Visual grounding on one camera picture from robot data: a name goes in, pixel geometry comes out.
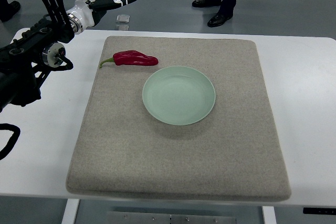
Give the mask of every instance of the black shoe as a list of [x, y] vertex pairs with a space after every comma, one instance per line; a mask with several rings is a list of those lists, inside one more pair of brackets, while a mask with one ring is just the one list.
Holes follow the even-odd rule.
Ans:
[[213, 16], [209, 22], [208, 22], [208, 27], [216, 27], [216, 26], [221, 26], [225, 22], [227, 22], [229, 19], [231, 19], [233, 15], [224, 15], [217, 13], [215, 16]]
[[18, 1], [11, 2], [8, 7], [5, 9], [5, 13], [1, 17], [2, 22], [9, 21], [14, 14], [16, 14], [21, 8], [21, 5]]
[[220, 2], [212, 2], [209, 0], [195, 0], [192, 4], [193, 7], [203, 8], [203, 7], [210, 7], [210, 6], [220, 6]]

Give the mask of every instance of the robotic finger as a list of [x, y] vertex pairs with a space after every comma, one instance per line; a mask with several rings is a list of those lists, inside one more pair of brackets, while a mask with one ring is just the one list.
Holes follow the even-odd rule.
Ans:
[[131, 4], [136, 0], [96, 0], [89, 4], [89, 8], [94, 12], [101, 12], [104, 10], [112, 10]]

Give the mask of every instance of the green stem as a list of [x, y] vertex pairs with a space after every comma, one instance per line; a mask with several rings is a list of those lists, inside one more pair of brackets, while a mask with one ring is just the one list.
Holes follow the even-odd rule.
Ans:
[[107, 59], [107, 60], [102, 61], [102, 62], [100, 63], [100, 65], [99, 65], [99, 68], [102, 68], [102, 65], [103, 65], [105, 62], [114, 62], [114, 59], [113, 59], [113, 57], [112, 57], [112, 58], [110, 58], [110, 59]]

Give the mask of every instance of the ceramic plate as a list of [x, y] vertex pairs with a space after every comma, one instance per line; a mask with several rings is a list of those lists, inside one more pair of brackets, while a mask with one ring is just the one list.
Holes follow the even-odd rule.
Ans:
[[196, 69], [167, 67], [152, 74], [142, 90], [148, 112], [161, 122], [173, 125], [196, 123], [206, 117], [215, 104], [211, 81]]

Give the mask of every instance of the robotic hand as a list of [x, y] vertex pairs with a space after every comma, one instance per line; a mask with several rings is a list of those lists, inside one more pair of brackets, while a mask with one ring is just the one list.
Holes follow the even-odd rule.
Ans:
[[87, 27], [98, 24], [107, 10], [116, 9], [136, 0], [76, 0], [75, 6], [67, 10], [75, 34], [80, 34]]

